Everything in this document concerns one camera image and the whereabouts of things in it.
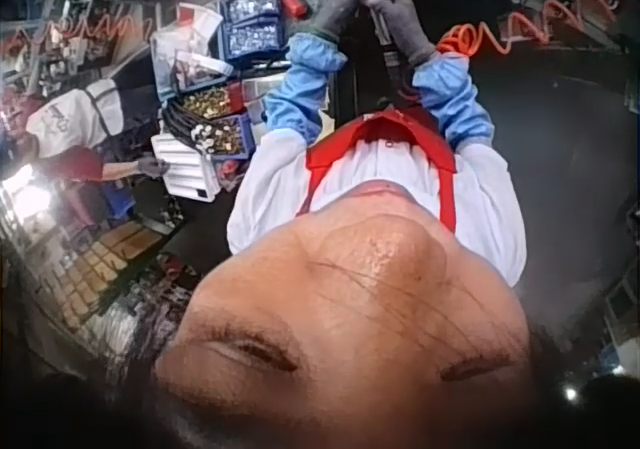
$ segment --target light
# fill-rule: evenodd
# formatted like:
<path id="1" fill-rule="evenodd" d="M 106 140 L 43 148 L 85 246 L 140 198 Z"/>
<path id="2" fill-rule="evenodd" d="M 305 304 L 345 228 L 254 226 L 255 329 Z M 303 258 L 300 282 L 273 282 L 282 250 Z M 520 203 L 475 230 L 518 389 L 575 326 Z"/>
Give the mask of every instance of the light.
<path id="1" fill-rule="evenodd" d="M 576 392 L 576 390 L 572 387 L 567 387 L 564 390 L 564 396 L 567 398 L 567 400 L 569 401 L 575 401 L 576 398 L 578 397 L 578 393 Z"/>
<path id="2" fill-rule="evenodd" d="M 31 164 L 21 167 L 18 172 L 11 176 L 6 181 L 2 182 L 3 187 L 9 194 L 15 194 L 16 192 L 24 189 L 33 176 L 33 168 Z"/>
<path id="3" fill-rule="evenodd" d="M 20 222 L 46 211 L 51 203 L 49 191 L 36 186 L 27 186 L 15 196 L 13 210 Z"/>

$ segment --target red handle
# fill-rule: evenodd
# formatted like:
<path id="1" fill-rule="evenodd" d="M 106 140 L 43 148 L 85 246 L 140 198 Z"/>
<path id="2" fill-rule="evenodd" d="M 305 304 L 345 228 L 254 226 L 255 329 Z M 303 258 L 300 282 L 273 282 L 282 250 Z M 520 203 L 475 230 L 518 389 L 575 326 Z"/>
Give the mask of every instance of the red handle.
<path id="1" fill-rule="evenodd" d="M 303 0 L 282 0 L 287 12 L 296 19 L 301 19 L 309 11 L 309 6 Z"/>

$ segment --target blue sleeve cover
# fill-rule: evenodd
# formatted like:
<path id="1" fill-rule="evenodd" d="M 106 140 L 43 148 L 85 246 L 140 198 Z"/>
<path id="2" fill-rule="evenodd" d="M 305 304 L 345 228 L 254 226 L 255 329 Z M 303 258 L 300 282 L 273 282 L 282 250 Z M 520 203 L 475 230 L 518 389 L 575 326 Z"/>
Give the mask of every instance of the blue sleeve cover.
<path id="1" fill-rule="evenodd" d="M 313 144 L 322 132 L 318 111 L 324 106 L 329 76 L 347 62 L 338 47 L 312 34 L 289 40 L 291 68 L 279 88 L 265 97 L 267 129 L 293 129 Z"/>
<path id="2" fill-rule="evenodd" d="M 471 82 L 467 57 L 456 53 L 434 56 L 416 69 L 413 85 L 454 150 L 471 143 L 491 145 L 495 126 L 476 101 L 478 89 Z"/>

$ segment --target glove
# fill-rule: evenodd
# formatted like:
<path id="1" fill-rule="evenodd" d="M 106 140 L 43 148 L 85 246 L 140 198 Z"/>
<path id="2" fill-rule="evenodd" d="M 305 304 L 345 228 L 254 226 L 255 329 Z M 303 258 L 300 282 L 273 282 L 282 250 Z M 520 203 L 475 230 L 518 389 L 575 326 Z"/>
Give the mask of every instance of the glove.
<path id="1" fill-rule="evenodd" d="M 412 0 L 360 0 L 384 17 L 398 49 L 413 67 L 427 62 L 436 47 L 422 30 L 416 6 Z"/>
<path id="2" fill-rule="evenodd" d="M 358 0 L 327 0 L 311 23 L 310 32 L 337 44 L 358 6 Z"/>
<path id="3" fill-rule="evenodd" d="M 169 170 L 169 163 L 155 157 L 138 159 L 138 171 L 149 177 L 162 177 Z"/>

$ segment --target glove cuff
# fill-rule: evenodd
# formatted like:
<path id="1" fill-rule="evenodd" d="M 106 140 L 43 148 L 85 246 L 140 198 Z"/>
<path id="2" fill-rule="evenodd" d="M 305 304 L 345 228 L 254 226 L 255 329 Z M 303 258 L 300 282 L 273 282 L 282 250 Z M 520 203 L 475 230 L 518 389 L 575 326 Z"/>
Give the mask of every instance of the glove cuff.
<path id="1" fill-rule="evenodd" d="M 337 35 L 316 24 L 310 24 L 307 27 L 305 32 L 308 32 L 309 34 L 313 34 L 314 36 L 318 36 L 324 39 L 325 41 L 333 42 L 334 44 L 338 44 L 340 42 L 340 38 Z"/>
<path id="2" fill-rule="evenodd" d="M 409 57 L 409 64 L 414 68 L 421 66 L 425 62 L 428 62 L 435 53 L 436 46 L 427 40 L 424 46 L 421 46 L 418 51 Z"/>

